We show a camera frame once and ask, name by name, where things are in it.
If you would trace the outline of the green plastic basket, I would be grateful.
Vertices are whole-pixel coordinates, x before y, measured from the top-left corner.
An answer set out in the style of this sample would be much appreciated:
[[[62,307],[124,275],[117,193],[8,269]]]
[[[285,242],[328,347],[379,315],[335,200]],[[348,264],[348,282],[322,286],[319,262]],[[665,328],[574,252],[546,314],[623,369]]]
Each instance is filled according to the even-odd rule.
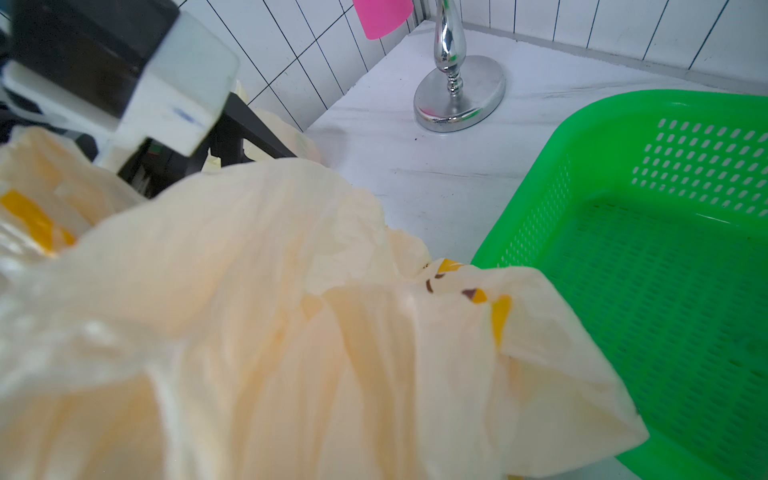
[[[473,262],[541,270],[642,415],[643,479],[767,475],[767,100],[647,90],[553,133]]]

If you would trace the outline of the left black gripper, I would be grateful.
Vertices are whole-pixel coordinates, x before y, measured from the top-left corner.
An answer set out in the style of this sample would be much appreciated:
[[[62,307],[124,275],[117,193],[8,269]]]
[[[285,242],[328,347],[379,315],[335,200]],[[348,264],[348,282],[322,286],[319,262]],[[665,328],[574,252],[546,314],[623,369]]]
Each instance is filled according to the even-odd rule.
[[[222,166],[247,163],[244,143],[250,142],[269,159],[292,158],[294,153],[236,94],[231,93],[222,115],[197,149],[184,156],[156,140],[145,141],[118,173],[146,198],[153,198],[172,184],[200,172],[210,154]]]

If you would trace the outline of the plain beige plastic bag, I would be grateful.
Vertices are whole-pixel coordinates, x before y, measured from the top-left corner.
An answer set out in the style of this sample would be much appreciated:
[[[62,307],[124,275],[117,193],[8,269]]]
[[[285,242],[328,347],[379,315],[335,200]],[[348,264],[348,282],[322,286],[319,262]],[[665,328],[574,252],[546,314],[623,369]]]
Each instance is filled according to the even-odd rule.
[[[70,139],[1,148],[5,479],[501,479],[648,439],[538,270],[431,258],[309,160],[153,200]]]

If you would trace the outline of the silver metal glass rack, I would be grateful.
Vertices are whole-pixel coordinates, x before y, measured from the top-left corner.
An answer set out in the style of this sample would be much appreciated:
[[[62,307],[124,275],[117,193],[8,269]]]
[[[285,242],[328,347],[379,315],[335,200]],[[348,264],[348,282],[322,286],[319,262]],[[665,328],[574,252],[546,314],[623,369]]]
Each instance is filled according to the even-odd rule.
[[[436,68],[417,87],[413,107],[422,127],[451,133],[476,125],[496,110],[506,91],[506,76],[497,61],[467,53],[455,3],[442,0],[436,5]]]

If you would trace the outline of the pink plastic wine glass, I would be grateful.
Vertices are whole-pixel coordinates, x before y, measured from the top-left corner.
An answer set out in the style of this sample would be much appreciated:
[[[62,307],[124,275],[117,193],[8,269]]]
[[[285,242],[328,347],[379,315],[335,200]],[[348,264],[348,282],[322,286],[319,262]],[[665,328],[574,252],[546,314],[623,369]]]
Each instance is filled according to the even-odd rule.
[[[411,0],[354,0],[353,6],[369,40],[394,32],[414,11]]]

